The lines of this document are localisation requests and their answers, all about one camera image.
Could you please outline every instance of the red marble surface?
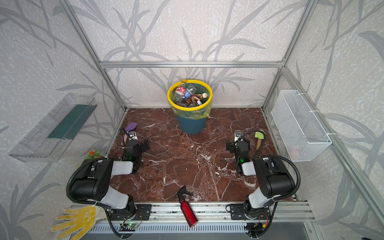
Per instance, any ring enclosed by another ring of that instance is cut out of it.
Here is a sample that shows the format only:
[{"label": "red marble surface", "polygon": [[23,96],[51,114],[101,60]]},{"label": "red marble surface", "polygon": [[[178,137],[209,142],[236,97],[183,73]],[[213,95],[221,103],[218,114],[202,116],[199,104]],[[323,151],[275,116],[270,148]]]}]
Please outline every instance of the red marble surface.
[{"label": "red marble surface", "polygon": [[[235,157],[225,150],[235,130],[243,133],[262,129],[266,143],[261,155],[276,154],[260,108],[213,108],[205,129],[195,135],[182,132],[171,109],[130,109],[123,122],[136,122],[139,141],[149,140],[151,149],[142,156],[136,174],[115,176],[111,186],[130,194],[135,202],[176,202],[176,192],[186,185],[194,193],[189,201],[242,202],[258,186],[255,176],[235,171]],[[250,134],[250,155],[256,139]],[[109,157],[122,154],[117,137]]]}]

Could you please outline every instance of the red spray bottle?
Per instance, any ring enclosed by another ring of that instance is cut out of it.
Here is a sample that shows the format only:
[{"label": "red spray bottle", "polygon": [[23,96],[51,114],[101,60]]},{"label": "red spray bottle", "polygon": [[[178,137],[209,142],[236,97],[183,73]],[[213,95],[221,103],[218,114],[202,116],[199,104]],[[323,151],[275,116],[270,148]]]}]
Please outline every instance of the red spray bottle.
[{"label": "red spray bottle", "polygon": [[197,222],[199,220],[197,219],[197,217],[193,213],[193,210],[192,210],[191,206],[189,205],[189,203],[184,200],[184,197],[183,197],[184,194],[190,195],[190,196],[193,196],[193,194],[187,191],[187,186],[183,186],[182,188],[180,188],[180,190],[176,194],[176,197],[179,198],[181,211],[183,212],[184,217],[186,218],[189,227],[193,227],[194,225],[197,224]]}]

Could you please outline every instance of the white mesh basket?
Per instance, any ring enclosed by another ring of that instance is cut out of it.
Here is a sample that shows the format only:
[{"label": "white mesh basket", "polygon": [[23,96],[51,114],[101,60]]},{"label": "white mesh basket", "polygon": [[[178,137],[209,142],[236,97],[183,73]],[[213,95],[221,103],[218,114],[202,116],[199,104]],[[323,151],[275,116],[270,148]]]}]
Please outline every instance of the white mesh basket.
[{"label": "white mesh basket", "polygon": [[332,141],[297,90],[282,90],[272,116],[292,161],[310,161]]}]

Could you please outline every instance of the black spray nozzle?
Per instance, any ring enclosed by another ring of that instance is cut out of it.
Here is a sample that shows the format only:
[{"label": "black spray nozzle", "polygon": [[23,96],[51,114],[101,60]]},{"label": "black spray nozzle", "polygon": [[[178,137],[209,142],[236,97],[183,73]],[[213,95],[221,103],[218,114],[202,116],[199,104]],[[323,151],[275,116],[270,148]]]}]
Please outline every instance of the black spray nozzle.
[{"label": "black spray nozzle", "polygon": [[180,202],[180,203],[181,203],[181,201],[184,200],[183,195],[190,195],[190,196],[193,196],[192,193],[190,193],[190,192],[187,191],[187,186],[185,186],[185,185],[184,185],[182,188],[180,188],[179,191],[177,191],[176,196],[175,196],[175,197],[178,197],[178,198],[179,198],[179,202]]}]

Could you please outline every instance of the wallpaper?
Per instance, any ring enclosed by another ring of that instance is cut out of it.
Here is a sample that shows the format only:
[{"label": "wallpaper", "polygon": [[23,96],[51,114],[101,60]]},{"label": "wallpaper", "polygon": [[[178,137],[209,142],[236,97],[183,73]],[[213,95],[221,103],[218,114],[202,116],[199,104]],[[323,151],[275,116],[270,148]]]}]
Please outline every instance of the wallpaper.
[{"label": "wallpaper", "polygon": [[278,61],[307,0],[70,0],[104,61]]},{"label": "wallpaper", "polygon": [[[278,150],[285,157],[289,155],[271,110],[279,91],[291,89],[293,88],[288,81],[281,77],[265,108],[266,117],[271,125],[270,131],[275,136]],[[330,147],[312,161],[296,162],[295,165],[301,176],[298,197],[301,201],[309,202],[325,240],[359,240],[361,237],[384,239],[384,229]]]},{"label": "wallpaper", "polygon": [[[202,71],[214,71],[205,81]],[[167,92],[182,79],[197,79],[211,86],[213,106],[261,107],[272,85],[275,68],[111,68],[108,74],[127,106],[169,107]]]},{"label": "wallpaper", "polygon": [[289,68],[384,197],[384,1],[318,5]]},{"label": "wallpaper", "polygon": [[[0,1],[0,239],[53,239],[71,202],[70,175],[90,150],[106,150],[123,114],[70,23],[48,0]],[[9,151],[67,94],[98,105],[56,163],[23,163]]]}]

